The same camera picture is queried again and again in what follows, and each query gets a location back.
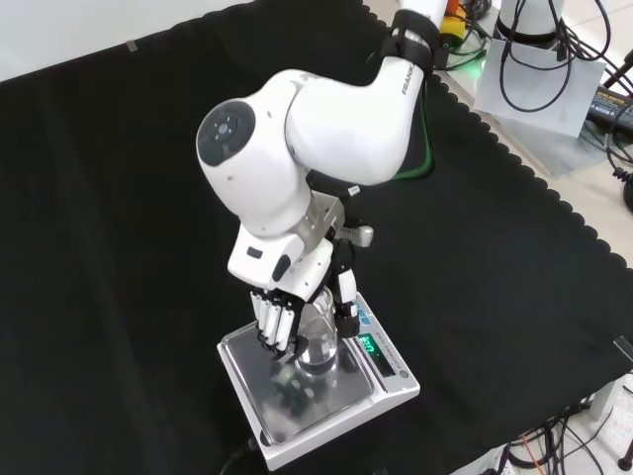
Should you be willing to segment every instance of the scale display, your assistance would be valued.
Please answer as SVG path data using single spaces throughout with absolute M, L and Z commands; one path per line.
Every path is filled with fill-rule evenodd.
M 369 357 L 374 361 L 376 368 L 380 371 L 380 374 L 383 375 L 383 378 L 389 378 L 390 376 L 396 376 L 396 372 L 392 365 L 389 364 L 389 361 L 378 347 L 378 343 L 374 340 L 374 337 L 371 336 L 370 333 L 361 333 L 358 335 L 358 339 L 361 342 L 363 349 L 369 355 Z

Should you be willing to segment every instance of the glass cup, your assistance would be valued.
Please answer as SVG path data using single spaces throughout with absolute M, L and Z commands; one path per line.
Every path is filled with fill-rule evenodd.
M 315 301 L 305 304 L 297 335 L 308 341 L 308 348 L 298 359 L 299 365 L 313 374 L 327 371 L 334 363 L 338 337 L 334 324 L 334 299 L 324 287 Z

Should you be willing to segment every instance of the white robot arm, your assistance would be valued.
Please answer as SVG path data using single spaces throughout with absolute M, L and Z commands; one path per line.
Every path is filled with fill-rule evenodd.
M 339 238 L 369 245 L 372 231 L 346 228 L 340 201 L 313 192 L 306 174 L 374 185 L 398 172 L 446 2 L 401 1 L 369 86 L 287 70 L 257 93 L 220 104 L 200 126 L 202 169 L 241 220 L 228 270 L 252 285 L 260 339 L 276 352 L 295 351 L 302 305 L 328 279 L 344 314 L 337 316 L 356 318 L 351 264 L 334 250 Z

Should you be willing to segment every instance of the digital scale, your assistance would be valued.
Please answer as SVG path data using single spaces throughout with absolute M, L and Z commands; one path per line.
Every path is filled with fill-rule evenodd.
M 360 334 L 340 339 L 334 364 L 311 374 L 282 365 L 255 322 L 228 334 L 220 357 L 270 470 L 417 396 L 419 384 L 358 294 Z

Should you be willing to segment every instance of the black tablecloth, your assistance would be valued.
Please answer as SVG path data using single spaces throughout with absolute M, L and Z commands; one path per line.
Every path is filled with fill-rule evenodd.
M 0 85 L 0 472 L 219 472 L 249 428 L 216 344 L 252 316 L 196 130 L 286 68 L 371 82 L 384 33 L 360 0 L 258 0 Z M 349 203 L 421 393 L 282 473 L 446 475 L 627 369 L 623 259 L 437 78 L 428 108 L 434 173 Z

